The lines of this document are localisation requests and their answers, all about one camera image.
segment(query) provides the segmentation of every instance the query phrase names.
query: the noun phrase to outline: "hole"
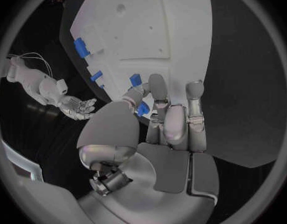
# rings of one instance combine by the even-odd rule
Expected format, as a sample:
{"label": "hole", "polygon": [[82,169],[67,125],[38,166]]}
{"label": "hole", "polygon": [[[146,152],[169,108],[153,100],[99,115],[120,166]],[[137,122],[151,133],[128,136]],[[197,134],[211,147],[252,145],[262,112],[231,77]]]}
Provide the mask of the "hole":
{"label": "hole", "polygon": [[124,4],[119,4],[116,7],[116,12],[118,15],[124,15],[124,13],[126,12],[126,7]]}

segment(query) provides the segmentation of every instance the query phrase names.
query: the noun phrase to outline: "robotic hand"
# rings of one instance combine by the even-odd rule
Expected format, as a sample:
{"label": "robotic hand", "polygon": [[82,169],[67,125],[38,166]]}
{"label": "robotic hand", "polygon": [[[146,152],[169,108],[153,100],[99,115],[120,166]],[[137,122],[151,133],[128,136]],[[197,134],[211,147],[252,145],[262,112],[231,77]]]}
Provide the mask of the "robotic hand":
{"label": "robotic hand", "polygon": [[61,79],[56,81],[47,74],[26,67],[20,57],[6,59],[6,72],[4,73],[9,82],[19,82],[24,90],[32,98],[42,105],[54,105],[59,107],[66,116],[75,119],[89,119],[94,114],[96,99],[81,101],[80,99],[67,96],[68,87]]}

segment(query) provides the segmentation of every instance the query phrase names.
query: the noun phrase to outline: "blue clip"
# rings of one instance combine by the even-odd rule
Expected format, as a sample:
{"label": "blue clip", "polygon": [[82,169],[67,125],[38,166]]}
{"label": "blue clip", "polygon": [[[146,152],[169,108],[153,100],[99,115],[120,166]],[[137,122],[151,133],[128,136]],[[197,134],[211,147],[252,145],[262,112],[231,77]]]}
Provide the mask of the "blue clip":
{"label": "blue clip", "polygon": [[93,76],[91,76],[91,81],[94,82],[96,81],[99,77],[101,77],[103,75],[102,71],[98,71],[97,73],[95,73]]}
{"label": "blue clip", "polygon": [[74,41],[74,45],[81,58],[85,58],[90,54],[90,52],[85,47],[84,41],[80,37]]}
{"label": "blue clip", "polygon": [[130,81],[133,87],[140,86],[142,84],[139,74],[134,74],[130,77]]}
{"label": "blue clip", "polygon": [[139,107],[137,108],[137,112],[138,112],[138,116],[141,117],[144,114],[149,113],[150,109],[148,107],[148,105],[142,101],[139,105]]}

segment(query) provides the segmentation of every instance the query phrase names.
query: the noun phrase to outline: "white robotic arm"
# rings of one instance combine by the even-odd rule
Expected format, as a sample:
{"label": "white robotic arm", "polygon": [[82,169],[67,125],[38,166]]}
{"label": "white robotic arm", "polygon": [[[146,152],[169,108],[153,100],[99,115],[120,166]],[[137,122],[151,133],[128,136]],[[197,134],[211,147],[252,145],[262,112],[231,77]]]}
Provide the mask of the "white robotic arm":
{"label": "white robotic arm", "polygon": [[26,93],[42,105],[54,105],[68,117],[75,120],[89,119],[94,114],[93,105],[96,99],[81,101],[67,96],[68,87],[61,79],[56,81],[47,74],[37,69],[29,69],[20,57],[12,57],[6,62],[8,70],[5,76],[9,82],[19,82]]}

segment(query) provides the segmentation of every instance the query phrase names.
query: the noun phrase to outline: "white wire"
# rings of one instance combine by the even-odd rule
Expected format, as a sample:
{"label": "white wire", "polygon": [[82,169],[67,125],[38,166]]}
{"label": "white wire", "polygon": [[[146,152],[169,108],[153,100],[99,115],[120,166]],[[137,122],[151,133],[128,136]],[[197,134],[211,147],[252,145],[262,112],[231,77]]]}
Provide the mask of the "white wire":
{"label": "white wire", "polygon": [[[35,54],[39,57],[30,57],[30,56],[27,56],[27,55],[31,55],[31,54]],[[39,59],[39,60],[42,60],[45,65],[46,65],[46,68],[47,68],[47,71],[49,73],[49,76],[51,78],[53,78],[53,73],[52,73],[52,69],[51,69],[51,66],[49,65],[49,63],[37,52],[28,52],[28,53],[24,53],[22,55],[15,55],[15,54],[8,54],[7,57],[20,57],[20,58],[23,58],[23,59]]]}

